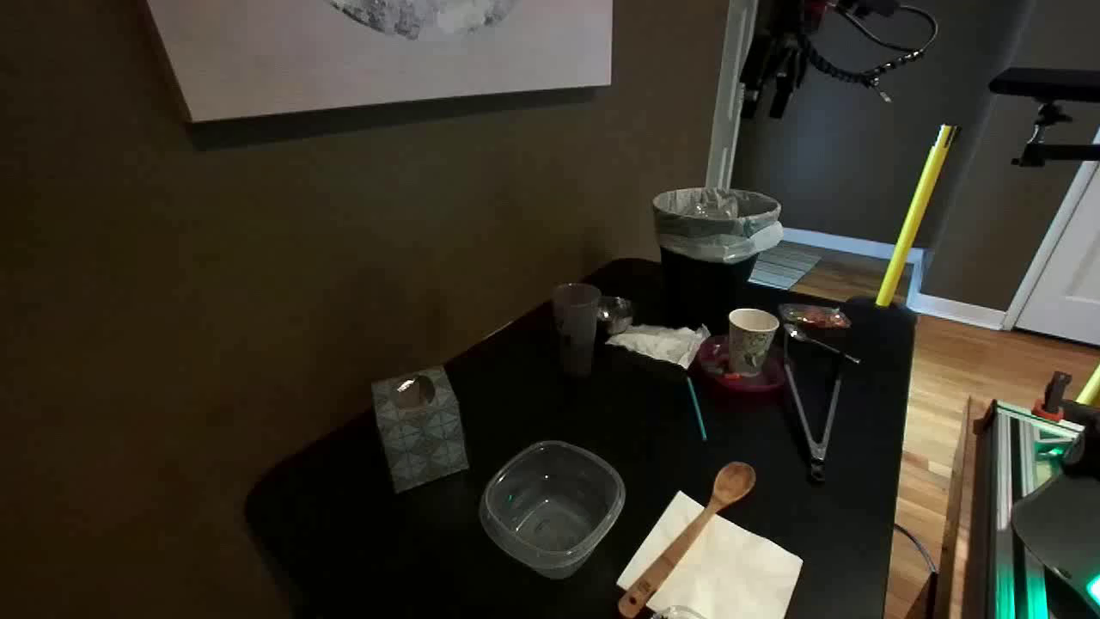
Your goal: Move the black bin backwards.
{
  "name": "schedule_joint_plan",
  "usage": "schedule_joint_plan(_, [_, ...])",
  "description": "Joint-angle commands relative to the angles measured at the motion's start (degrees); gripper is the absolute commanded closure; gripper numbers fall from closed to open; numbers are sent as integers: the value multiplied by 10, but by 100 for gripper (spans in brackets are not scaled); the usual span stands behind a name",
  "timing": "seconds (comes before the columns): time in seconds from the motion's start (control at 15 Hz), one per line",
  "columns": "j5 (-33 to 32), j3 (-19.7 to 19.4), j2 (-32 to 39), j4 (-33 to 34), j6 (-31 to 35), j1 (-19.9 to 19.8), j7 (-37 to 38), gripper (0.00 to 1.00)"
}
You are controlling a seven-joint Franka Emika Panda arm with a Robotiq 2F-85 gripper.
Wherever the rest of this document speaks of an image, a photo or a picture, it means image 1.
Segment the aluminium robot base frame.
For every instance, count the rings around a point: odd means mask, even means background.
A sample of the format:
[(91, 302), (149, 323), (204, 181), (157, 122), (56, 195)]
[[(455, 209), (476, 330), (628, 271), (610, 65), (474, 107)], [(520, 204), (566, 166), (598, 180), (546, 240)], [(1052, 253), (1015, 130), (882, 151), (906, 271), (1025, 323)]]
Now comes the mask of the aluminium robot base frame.
[(1060, 472), (1073, 437), (1028, 424), (1006, 404), (985, 404), (974, 437), (961, 619), (1087, 619), (1075, 595), (1025, 550), (1010, 527), (1015, 505)]

